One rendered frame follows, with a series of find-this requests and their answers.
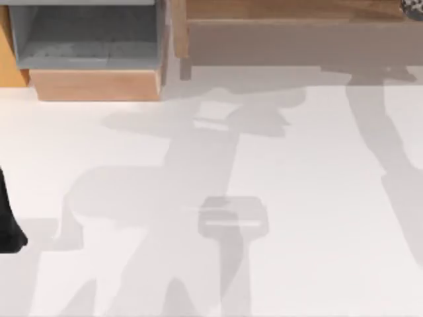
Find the pale wooden drawer front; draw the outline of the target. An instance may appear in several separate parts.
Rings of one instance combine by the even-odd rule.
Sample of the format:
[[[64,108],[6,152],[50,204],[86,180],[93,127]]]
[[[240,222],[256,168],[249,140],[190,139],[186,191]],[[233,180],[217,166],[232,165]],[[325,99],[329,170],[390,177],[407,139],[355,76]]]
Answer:
[[[31,69],[42,101],[135,102],[160,99],[161,70]]]

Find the wooden shelf unit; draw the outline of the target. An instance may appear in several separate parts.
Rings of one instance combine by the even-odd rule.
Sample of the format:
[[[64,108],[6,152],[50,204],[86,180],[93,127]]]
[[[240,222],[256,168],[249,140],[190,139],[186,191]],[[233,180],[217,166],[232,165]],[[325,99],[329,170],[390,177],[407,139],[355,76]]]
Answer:
[[[423,68],[401,0],[169,0],[174,54],[209,67]]]

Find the pulled-out grey drawer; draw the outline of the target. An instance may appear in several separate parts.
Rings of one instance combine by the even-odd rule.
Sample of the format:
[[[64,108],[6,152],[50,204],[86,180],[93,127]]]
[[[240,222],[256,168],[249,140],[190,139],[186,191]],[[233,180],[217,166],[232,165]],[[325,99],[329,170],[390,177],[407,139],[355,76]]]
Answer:
[[[21,69],[155,69],[164,0],[0,0]]]

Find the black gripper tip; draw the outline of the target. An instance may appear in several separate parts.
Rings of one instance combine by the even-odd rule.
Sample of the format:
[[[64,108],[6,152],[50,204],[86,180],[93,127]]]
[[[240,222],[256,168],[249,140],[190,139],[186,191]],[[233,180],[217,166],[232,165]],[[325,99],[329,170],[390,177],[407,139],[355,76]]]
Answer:
[[[15,219],[0,168],[0,254],[15,254],[28,244],[28,238]]]

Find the wooden cupboard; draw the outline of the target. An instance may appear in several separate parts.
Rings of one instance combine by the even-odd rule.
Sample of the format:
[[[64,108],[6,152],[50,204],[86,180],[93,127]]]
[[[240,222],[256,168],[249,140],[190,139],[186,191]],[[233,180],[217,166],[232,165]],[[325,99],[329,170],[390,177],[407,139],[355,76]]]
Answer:
[[[0,5],[0,88],[24,88],[29,80],[28,70],[16,64],[9,8]]]

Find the black and white speckled object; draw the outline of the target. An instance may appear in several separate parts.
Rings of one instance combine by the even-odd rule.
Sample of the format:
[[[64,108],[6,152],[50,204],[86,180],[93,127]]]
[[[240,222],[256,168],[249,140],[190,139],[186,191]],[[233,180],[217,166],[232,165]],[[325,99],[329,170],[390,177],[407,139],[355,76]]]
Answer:
[[[423,0],[401,0],[400,8],[409,19],[423,22]]]

